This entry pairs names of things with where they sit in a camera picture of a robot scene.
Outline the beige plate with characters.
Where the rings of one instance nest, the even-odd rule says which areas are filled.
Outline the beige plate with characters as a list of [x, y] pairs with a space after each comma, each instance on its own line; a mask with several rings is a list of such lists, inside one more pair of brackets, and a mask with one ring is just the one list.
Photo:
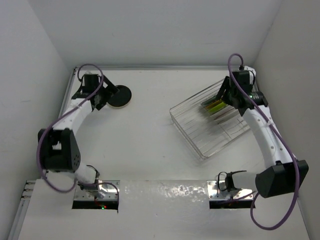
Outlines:
[[122, 109], [122, 108], [125, 108], [126, 106], [128, 106], [130, 104], [131, 100], [129, 100], [128, 102], [126, 102], [125, 104], [123, 105], [112, 105], [110, 104], [109, 102], [107, 103], [107, 106], [112, 108], [112, 109]]

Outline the black plate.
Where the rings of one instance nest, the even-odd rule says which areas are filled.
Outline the black plate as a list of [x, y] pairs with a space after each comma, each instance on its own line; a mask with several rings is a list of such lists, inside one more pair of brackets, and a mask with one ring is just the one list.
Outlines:
[[125, 85], [117, 85], [119, 92], [114, 94], [107, 103], [114, 106], [121, 106], [132, 99], [131, 90]]

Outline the grey-blue plate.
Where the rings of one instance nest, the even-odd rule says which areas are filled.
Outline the grey-blue plate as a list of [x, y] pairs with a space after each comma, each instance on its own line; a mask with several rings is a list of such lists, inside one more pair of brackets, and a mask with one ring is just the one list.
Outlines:
[[209, 106], [209, 105], [211, 105], [212, 103], [214, 103], [216, 100], [217, 100], [217, 99], [216, 99], [216, 96], [213, 96], [213, 97], [211, 97], [211, 98], [206, 99], [205, 101], [203, 101], [203, 102], [201, 103], [201, 105], [202, 105], [203, 107], [206, 107], [206, 106]]

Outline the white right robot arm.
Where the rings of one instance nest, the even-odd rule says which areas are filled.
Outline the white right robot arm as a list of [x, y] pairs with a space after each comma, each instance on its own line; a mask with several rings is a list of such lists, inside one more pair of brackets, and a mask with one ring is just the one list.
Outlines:
[[297, 160], [280, 141], [269, 103], [261, 91], [253, 90], [254, 81], [253, 70], [234, 71], [225, 77], [217, 94], [218, 100], [238, 110], [248, 124], [258, 143], [265, 166], [260, 173], [231, 177], [227, 188], [246, 184], [263, 198], [294, 193], [302, 185], [309, 166], [305, 160]]

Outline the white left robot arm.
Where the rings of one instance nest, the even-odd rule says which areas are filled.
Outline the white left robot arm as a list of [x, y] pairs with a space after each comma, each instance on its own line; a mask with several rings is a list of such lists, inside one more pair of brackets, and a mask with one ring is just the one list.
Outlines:
[[95, 182], [94, 170], [81, 163], [76, 133], [89, 114], [101, 110], [120, 92], [121, 86], [114, 85], [104, 74], [84, 74], [66, 111], [38, 132], [36, 163], [42, 179], [52, 189], [59, 193], [68, 192], [54, 186], [46, 177], [46, 171], [71, 174], [75, 181], [84, 184]]

